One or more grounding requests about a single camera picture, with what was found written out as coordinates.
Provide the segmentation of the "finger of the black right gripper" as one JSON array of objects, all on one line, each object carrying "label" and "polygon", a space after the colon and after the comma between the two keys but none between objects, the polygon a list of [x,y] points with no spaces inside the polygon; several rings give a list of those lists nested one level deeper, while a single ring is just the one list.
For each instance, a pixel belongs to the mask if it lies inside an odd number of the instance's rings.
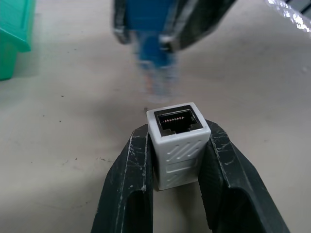
[{"label": "finger of the black right gripper", "polygon": [[184,50],[217,29],[237,0],[176,0],[159,36],[166,52]]},{"label": "finger of the black right gripper", "polygon": [[112,31],[121,44],[131,44],[130,20],[128,19],[131,0],[113,0]]}]

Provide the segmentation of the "green plastic bin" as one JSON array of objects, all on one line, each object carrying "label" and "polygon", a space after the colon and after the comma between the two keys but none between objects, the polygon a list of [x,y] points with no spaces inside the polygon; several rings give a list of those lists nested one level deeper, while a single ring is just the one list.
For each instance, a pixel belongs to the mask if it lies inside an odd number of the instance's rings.
[{"label": "green plastic bin", "polygon": [[0,82],[12,78],[17,54],[31,51],[36,0],[0,0]]}]

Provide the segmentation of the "clear plastic bag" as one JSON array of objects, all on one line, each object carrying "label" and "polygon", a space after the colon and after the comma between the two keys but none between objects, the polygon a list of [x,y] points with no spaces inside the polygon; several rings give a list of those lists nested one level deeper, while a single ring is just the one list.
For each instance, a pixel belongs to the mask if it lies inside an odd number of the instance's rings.
[{"label": "clear plastic bag", "polygon": [[297,29],[311,37],[311,0],[264,0],[281,16],[289,19]]}]

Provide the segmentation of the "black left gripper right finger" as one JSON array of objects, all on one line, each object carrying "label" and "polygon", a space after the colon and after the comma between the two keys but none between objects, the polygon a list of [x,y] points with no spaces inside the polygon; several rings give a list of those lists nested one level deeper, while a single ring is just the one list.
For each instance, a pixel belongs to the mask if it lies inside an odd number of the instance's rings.
[{"label": "black left gripper right finger", "polygon": [[291,233],[256,168],[215,122],[198,182],[212,233]]}]

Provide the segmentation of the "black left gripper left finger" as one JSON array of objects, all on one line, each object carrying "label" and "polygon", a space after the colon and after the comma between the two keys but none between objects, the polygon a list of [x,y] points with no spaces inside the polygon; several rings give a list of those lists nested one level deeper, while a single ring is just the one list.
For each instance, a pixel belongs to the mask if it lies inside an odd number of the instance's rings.
[{"label": "black left gripper left finger", "polygon": [[90,233],[153,233],[153,156],[145,124],[108,171]]}]

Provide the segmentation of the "white network coupler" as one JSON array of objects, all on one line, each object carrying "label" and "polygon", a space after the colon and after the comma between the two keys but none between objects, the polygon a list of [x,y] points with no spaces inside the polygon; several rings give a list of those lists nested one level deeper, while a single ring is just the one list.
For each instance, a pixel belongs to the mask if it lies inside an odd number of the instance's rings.
[{"label": "white network coupler", "polygon": [[148,133],[155,149],[159,190],[193,183],[198,175],[211,129],[193,102],[149,110]]}]

